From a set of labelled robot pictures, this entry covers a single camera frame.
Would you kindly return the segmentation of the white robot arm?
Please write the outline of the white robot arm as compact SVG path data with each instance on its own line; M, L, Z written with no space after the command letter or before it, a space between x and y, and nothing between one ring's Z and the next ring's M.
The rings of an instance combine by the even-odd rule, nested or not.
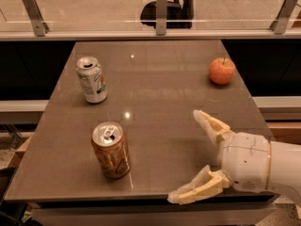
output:
M205 166L190 183L170 192L171 203L203 201L233 187L246 192L273 192L301 206L301 146L270 141L261 135L235 133L224 122L195 110L194 119L218 147L220 167Z

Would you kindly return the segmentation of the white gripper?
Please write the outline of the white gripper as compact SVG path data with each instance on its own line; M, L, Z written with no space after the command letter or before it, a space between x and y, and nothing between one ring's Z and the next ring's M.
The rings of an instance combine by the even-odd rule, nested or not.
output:
M227 124L202 110L194 110L193 116L213 145L219 144L218 163L224 173L206 165L190 183L170 192L167 200L180 205L203 201L230 186L239 191L265 191L271 161L269 141L261 135L234 134Z

